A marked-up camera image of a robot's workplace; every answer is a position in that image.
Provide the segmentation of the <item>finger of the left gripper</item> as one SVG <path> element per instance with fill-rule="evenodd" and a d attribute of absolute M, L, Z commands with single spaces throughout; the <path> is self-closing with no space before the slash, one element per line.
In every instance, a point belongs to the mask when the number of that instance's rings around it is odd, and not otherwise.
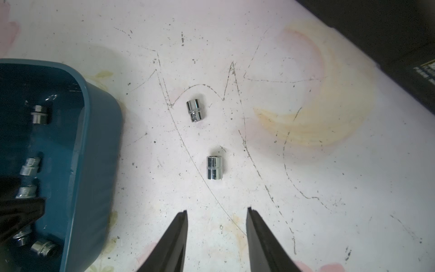
<path fill-rule="evenodd" d="M 1 243 L 5 243 L 45 214 L 45 199 L 16 199 L 24 185 L 17 177 L 1 177 Z"/>

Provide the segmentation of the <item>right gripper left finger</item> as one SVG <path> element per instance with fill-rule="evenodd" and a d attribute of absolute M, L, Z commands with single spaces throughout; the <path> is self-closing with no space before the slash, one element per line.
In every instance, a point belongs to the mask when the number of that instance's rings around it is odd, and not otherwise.
<path fill-rule="evenodd" d="M 188 212 L 177 213 L 137 272 L 182 272 L 188 236 Z"/>

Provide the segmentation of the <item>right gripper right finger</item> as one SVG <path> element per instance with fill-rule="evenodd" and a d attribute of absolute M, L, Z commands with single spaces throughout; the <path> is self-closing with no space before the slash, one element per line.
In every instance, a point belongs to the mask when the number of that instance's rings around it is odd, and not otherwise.
<path fill-rule="evenodd" d="M 259 212 L 250 207 L 246 217 L 246 236 L 251 272 L 301 272 Z"/>

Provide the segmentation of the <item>teal plastic storage tray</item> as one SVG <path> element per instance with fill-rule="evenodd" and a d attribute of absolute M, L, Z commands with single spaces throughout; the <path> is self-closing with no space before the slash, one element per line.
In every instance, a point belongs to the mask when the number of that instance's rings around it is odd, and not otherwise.
<path fill-rule="evenodd" d="M 32 123 L 35 105 L 48 123 Z M 37 185 L 45 214 L 32 225 L 31 240 L 1 246 L 3 272 L 83 272 L 101 254 L 108 233 L 122 112 L 116 99 L 62 63 L 1 60 L 1 177 Z M 29 157 L 40 157 L 36 176 L 21 176 Z M 58 245 L 40 257 L 32 244 Z"/>

